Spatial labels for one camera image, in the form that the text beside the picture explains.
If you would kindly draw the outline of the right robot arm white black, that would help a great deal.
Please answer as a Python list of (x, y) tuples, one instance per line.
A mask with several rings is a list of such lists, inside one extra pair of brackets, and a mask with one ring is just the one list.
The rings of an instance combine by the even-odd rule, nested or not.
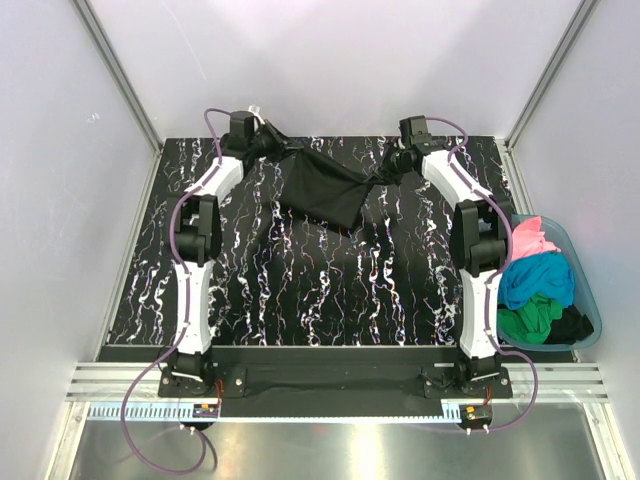
[(463, 289), (463, 322), (458, 359), (440, 384), (477, 392), (500, 381), (501, 355), (497, 340), (498, 289), (512, 259), (510, 204), (483, 187), (458, 162), (456, 153), (467, 136), (451, 148), (436, 141), (428, 118), (399, 121), (400, 137), (387, 150), (376, 176), (398, 181), (415, 171), (436, 187), (453, 209), (449, 252)]

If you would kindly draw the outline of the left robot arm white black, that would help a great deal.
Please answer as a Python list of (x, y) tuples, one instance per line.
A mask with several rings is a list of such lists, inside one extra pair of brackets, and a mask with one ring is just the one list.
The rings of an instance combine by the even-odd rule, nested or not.
[(228, 133), (212, 135), (211, 165), (167, 200), (167, 244), (177, 281), (177, 332), (163, 358), (171, 378), (206, 386), (216, 384), (209, 282), (222, 248), (220, 205), (258, 160), (275, 157), (290, 146), (256, 105), (230, 112), (228, 117)]

